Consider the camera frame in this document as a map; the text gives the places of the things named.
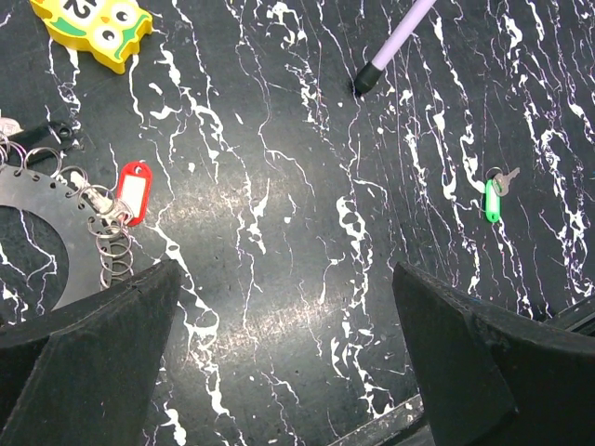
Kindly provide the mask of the green key tag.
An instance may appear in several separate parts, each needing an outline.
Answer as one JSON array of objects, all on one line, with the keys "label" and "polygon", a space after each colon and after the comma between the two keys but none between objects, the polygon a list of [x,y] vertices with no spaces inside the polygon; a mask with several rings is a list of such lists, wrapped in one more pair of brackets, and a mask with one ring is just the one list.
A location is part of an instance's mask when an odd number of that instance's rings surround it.
[{"label": "green key tag", "polygon": [[485,182],[484,192],[484,209],[486,219],[494,224],[500,221],[501,218],[501,202],[500,197],[496,193],[495,183],[492,179]]}]

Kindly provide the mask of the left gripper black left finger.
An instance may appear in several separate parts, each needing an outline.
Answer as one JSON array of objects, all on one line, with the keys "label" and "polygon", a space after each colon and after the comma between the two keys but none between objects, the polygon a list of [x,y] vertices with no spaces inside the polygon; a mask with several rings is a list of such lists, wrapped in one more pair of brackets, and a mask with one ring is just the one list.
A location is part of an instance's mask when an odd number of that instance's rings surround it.
[{"label": "left gripper black left finger", "polygon": [[179,300],[165,260],[1,329],[4,445],[137,445]]}]

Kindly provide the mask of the silver key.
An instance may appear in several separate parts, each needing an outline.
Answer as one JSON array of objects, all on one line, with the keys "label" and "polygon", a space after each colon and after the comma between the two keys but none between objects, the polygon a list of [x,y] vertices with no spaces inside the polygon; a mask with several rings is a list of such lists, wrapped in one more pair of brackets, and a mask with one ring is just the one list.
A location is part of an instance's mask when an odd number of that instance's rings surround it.
[{"label": "silver key", "polygon": [[503,172],[498,172],[492,178],[493,180],[493,187],[495,189],[496,194],[499,197],[504,197],[509,193],[509,186],[510,182],[520,174],[520,168],[516,167],[512,171],[504,174]]}]

